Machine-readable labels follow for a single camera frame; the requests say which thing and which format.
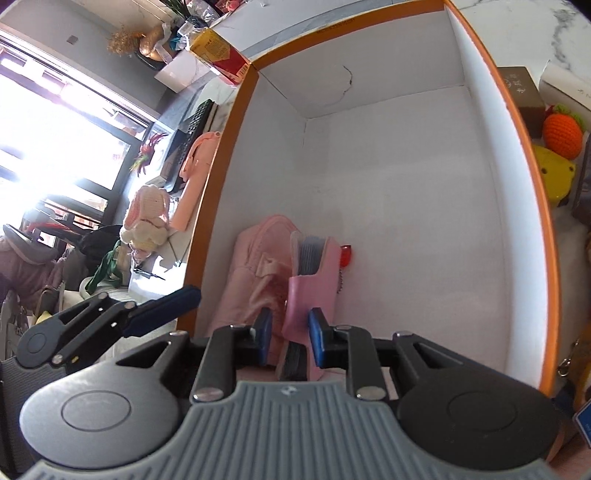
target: yellow toy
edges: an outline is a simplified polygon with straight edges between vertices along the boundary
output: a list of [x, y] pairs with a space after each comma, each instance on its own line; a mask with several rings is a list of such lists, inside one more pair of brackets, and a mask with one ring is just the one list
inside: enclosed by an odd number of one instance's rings
[[542, 179], [551, 207], [557, 207], [570, 192], [576, 165], [547, 148], [534, 145]]

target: black bag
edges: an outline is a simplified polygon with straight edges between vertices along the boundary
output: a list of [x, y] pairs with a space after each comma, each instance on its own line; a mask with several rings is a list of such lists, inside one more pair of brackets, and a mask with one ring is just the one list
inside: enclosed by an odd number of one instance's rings
[[109, 225], [87, 233], [80, 241], [78, 249], [86, 256], [85, 265], [90, 275], [94, 275], [103, 257], [113, 250], [119, 240], [123, 225]]

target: marble surface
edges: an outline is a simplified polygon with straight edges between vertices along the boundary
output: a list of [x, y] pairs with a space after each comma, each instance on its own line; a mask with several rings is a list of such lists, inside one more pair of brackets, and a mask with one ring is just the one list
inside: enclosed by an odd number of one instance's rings
[[591, 23], [566, 0], [454, 0], [499, 66], [548, 60], [591, 82]]

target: brown box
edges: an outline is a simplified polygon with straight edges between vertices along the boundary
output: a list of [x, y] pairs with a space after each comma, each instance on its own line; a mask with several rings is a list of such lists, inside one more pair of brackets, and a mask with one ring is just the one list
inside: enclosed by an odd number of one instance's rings
[[542, 138], [546, 104], [525, 67], [499, 67], [531, 138]]

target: screw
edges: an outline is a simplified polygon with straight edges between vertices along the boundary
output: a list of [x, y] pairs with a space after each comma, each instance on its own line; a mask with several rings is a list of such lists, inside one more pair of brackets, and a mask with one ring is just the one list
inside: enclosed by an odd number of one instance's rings
[[376, 401], [384, 398], [386, 391], [381, 387], [361, 387], [356, 396], [360, 400]]
[[197, 401], [210, 402], [217, 401], [223, 397], [223, 391], [216, 387], [203, 387], [193, 394]]

